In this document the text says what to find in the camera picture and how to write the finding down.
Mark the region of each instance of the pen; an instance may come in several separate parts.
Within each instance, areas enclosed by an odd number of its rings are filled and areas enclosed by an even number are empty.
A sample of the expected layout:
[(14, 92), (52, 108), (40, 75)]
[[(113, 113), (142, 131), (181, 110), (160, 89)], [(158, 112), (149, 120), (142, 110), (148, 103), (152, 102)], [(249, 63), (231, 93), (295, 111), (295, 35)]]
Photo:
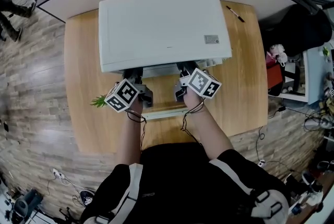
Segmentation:
[(241, 18), (234, 10), (232, 10), (229, 6), (226, 6), (226, 8), (228, 8), (236, 17), (238, 17), (238, 19), (241, 22), (245, 22), (243, 18)]

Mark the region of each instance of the leaf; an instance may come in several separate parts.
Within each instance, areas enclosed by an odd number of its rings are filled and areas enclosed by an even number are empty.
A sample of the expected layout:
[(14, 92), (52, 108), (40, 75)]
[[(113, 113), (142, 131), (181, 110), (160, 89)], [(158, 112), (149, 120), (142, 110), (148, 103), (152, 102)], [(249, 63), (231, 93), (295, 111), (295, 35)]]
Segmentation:
[(100, 95), (91, 101), (91, 106), (96, 106), (97, 108), (106, 106), (106, 102), (104, 101), (106, 95)]

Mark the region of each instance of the printer label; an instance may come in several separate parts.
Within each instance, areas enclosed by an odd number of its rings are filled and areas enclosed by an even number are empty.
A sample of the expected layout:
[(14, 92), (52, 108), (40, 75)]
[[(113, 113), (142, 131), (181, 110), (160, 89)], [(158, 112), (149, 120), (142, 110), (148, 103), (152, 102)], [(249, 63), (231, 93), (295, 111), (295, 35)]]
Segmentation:
[(205, 44), (219, 44), (219, 38), (216, 34), (205, 34)]

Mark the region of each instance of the shoulder strap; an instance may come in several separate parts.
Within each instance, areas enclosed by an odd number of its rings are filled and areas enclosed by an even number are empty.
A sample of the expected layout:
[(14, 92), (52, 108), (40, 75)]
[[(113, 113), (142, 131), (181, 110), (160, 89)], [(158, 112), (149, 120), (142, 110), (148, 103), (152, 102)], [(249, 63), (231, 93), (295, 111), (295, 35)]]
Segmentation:
[[(220, 168), (228, 175), (246, 194), (250, 195), (253, 191), (248, 188), (234, 170), (225, 162), (219, 159), (213, 159), (210, 163)], [(276, 190), (268, 190), (261, 193), (255, 201), (255, 207), (252, 210), (251, 217), (262, 218), (267, 224), (285, 223), (288, 218), (289, 204), (287, 199)]]
[(122, 224), (127, 216), (130, 214), (131, 210), (134, 208), (138, 199), (139, 183), (143, 166), (141, 164), (134, 163), (129, 166), (129, 168), (130, 185), (125, 191), (118, 206), (112, 211), (116, 215), (114, 219), (110, 222), (110, 224)]

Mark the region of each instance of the forearm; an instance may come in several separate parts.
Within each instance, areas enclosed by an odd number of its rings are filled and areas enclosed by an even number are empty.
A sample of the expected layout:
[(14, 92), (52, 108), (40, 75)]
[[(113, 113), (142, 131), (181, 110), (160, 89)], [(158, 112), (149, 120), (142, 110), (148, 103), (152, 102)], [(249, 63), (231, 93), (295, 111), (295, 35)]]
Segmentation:
[[(131, 115), (136, 121), (140, 118)], [(139, 163), (140, 161), (140, 123), (137, 123), (127, 116), (125, 117), (120, 141), (118, 143), (118, 150), (116, 154), (117, 164), (131, 165)]]
[(221, 130), (205, 106), (199, 112), (192, 113), (191, 118), (195, 123), (196, 134), (199, 135), (210, 160), (217, 158), (228, 149), (233, 149), (229, 138)]

